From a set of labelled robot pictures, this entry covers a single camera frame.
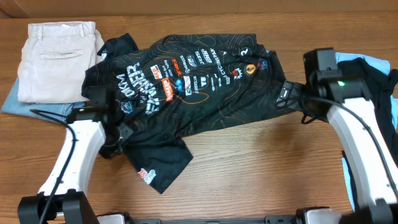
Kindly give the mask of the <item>black printed cycling jersey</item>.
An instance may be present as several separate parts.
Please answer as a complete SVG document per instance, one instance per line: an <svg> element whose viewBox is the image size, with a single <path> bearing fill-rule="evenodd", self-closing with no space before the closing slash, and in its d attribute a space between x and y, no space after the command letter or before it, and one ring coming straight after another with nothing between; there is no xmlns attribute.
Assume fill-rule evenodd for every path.
<svg viewBox="0 0 398 224"><path fill-rule="evenodd" d="M168 35L148 49L108 40L82 94L115 91L122 150L141 179L164 192L192 160L184 137L289 114L276 108L285 76L255 34Z"/></svg>

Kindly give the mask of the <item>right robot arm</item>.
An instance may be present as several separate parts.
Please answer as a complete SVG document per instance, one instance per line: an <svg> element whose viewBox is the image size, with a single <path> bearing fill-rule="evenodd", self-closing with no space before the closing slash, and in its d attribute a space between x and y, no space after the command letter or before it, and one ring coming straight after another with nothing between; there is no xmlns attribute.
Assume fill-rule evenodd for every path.
<svg viewBox="0 0 398 224"><path fill-rule="evenodd" d="M303 55L306 84L298 99L305 116L324 119L336 131L351 169L356 208L301 211L303 223L397 223L397 164L376 120L371 93L357 76L338 69L333 48Z"/></svg>

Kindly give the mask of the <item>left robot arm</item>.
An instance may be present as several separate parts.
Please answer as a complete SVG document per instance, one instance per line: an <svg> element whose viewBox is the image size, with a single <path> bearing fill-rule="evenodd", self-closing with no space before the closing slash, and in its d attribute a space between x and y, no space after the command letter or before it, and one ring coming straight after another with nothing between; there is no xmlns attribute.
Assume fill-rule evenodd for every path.
<svg viewBox="0 0 398 224"><path fill-rule="evenodd" d="M88 88L89 105L74 108L62 121L65 141L57 161L37 195L23 197L17 214L20 223L127 224L127 212L96 215L86 197L96 156L109 159L119 153L121 132L115 125L116 93L110 88Z"/></svg>

